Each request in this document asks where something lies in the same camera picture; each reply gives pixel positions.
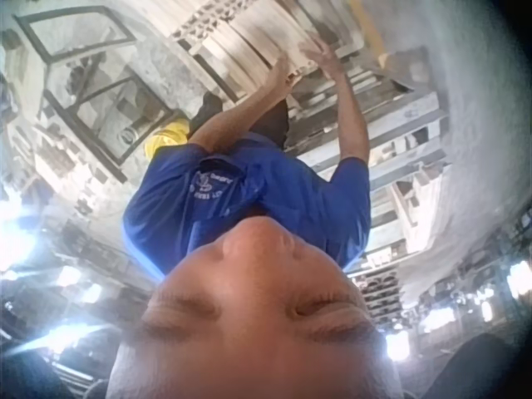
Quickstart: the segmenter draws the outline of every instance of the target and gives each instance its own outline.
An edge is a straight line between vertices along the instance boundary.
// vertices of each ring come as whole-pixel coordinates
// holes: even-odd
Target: person
[[[127,333],[107,397],[402,397],[385,341],[342,271],[371,226],[367,126],[342,63],[313,40],[319,52],[302,50],[338,93],[334,176],[319,178],[272,134],[288,130],[286,57],[187,145],[159,149],[124,231],[164,281]]]

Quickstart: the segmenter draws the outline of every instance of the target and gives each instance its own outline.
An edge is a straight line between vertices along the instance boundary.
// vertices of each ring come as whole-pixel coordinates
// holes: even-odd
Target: hand
[[[286,99],[288,94],[292,92],[295,84],[295,76],[289,76],[288,57],[285,53],[277,60],[277,63],[268,74],[268,78],[263,85],[263,89],[267,95],[273,98],[275,104]]]
[[[343,65],[331,47],[316,33],[309,32],[308,35],[312,38],[312,41],[300,44],[299,50],[309,60],[316,62],[325,74],[334,81],[344,77]]]

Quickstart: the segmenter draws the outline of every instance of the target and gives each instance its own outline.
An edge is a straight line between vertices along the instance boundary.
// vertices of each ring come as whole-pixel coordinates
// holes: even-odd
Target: blue shirt
[[[254,205],[347,267],[371,227],[369,172],[343,160],[331,182],[271,141],[249,134],[227,155],[199,145],[163,147],[124,214],[126,245],[162,280],[187,254],[244,219]]]

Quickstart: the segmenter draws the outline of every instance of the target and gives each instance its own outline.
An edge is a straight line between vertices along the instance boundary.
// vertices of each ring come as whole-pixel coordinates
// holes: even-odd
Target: raised arm
[[[288,59],[281,56],[268,75],[267,81],[253,95],[235,108],[214,116],[190,139],[210,153],[223,152],[249,131],[261,116],[284,100],[292,91],[288,77]]]
[[[370,152],[367,124],[353,94],[351,83],[334,51],[319,36],[312,33],[311,35],[321,51],[316,52],[305,44],[301,46],[301,50],[336,82],[340,157],[342,160],[356,157],[367,163]]]

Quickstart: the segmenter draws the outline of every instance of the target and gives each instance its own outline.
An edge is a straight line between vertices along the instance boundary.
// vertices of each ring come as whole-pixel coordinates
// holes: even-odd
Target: nose
[[[296,238],[275,220],[263,216],[243,220],[221,239],[225,257],[292,257],[296,252]]]

